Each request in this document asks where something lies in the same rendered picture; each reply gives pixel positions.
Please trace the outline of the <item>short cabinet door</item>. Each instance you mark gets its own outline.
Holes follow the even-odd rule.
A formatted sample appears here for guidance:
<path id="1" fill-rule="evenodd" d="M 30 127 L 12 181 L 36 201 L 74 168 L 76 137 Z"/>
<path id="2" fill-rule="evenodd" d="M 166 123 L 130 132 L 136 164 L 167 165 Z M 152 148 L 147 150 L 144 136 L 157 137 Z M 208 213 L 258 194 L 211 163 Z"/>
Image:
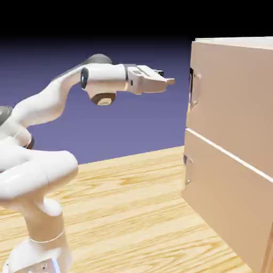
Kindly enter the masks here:
<path id="1" fill-rule="evenodd" d="M 184 154 L 193 166 L 182 198 L 253 273 L 273 273 L 273 179 L 190 129 Z"/>

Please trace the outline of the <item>tall cabinet door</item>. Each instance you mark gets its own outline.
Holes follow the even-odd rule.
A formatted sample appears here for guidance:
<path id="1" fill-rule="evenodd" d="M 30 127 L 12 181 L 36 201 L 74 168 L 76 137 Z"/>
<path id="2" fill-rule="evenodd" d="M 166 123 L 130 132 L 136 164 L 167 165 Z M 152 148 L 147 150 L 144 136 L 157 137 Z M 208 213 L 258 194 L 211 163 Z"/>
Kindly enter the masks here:
<path id="1" fill-rule="evenodd" d="M 273 177 L 273 41 L 197 40 L 190 66 L 202 78 L 187 127 Z"/>

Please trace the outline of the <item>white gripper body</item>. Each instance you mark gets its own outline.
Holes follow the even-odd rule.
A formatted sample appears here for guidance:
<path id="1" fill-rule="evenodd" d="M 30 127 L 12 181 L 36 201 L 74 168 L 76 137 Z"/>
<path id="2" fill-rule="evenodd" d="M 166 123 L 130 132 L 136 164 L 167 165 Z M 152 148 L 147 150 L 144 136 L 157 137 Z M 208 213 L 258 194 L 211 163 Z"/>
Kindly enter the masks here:
<path id="1" fill-rule="evenodd" d="M 159 93 L 167 89 L 166 78 L 154 72 L 146 65 L 137 65 L 141 76 L 138 79 L 137 90 L 140 93 Z"/>

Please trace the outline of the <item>light wooden cabinet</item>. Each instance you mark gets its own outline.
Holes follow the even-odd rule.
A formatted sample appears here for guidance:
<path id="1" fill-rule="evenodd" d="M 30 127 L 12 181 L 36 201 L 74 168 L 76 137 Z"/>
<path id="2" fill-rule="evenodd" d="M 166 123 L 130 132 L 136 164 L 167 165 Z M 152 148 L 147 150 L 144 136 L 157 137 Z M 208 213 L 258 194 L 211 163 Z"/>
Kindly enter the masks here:
<path id="1" fill-rule="evenodd" d="M 191 46 L 182 198 L 253 273 L 273 273 L 273 37 Z"/>

